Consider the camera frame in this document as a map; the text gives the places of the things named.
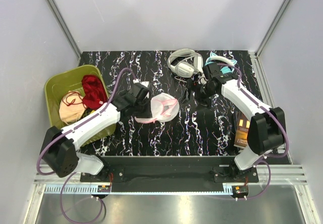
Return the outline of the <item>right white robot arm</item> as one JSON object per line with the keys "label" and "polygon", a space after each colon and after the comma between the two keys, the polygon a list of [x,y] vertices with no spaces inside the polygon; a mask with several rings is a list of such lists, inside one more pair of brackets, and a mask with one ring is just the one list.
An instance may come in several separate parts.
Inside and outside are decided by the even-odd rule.
{"label": "right white robot arm", "polygon": [[222,73],[221,64],[203,67],[206,83],[189,79],[187,88],[195,93],[195,99],[203,101],[215,94],[231,101],[250,122],[247,146],[234,158],[229,176],[240,182],[247,176],[247,170],[259,163],[265,156],[284,157],[288,152],[289,139],[286,133],[285,113],[280,107],[273,108],[253,94],[241,83],[241,71],[236,74]]}

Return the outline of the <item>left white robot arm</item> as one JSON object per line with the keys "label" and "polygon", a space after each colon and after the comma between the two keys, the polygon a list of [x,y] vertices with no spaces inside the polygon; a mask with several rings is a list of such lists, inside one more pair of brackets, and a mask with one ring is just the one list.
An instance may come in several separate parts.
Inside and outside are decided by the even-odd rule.
{"label": "left white robot arm", "polygon": [[99,182],[105,181],[109,176],[108,163],[99,156],[83,154],[78,150],[94,135],[126,117],[149,115],[150,100],[150,83],[136,82],[130,90],[119,93],[111,103],[104,103],[77,123],[62,129],[56,126],[49,128],[43,141],[41,159],[60,178],[72,173],[85,173]]}

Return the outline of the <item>white pink-trimmed mesh laundry bag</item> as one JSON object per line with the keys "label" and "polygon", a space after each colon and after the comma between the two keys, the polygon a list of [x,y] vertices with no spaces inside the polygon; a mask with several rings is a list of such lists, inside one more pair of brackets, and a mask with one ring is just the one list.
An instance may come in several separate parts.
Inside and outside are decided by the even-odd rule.
{"label": "white pink-trimmed mesh laundry bag", "polygon": [[143,124],[154,122],[169,122],[179,113],[179,102],[176,98],[166,93],[154,96],[150,101],[150,117],[135,117],[135,121]]}

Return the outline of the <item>beige bra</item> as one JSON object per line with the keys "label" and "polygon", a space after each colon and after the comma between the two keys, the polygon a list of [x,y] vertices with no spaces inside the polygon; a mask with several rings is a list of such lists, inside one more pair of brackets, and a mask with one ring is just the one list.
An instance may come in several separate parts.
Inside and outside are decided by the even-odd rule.
{"label": "beige bra", "polygon": [[67,92],[60,103],[59,116],[63,123],[71,124],[77,122],[83,116],[86,105],[79,91]]}

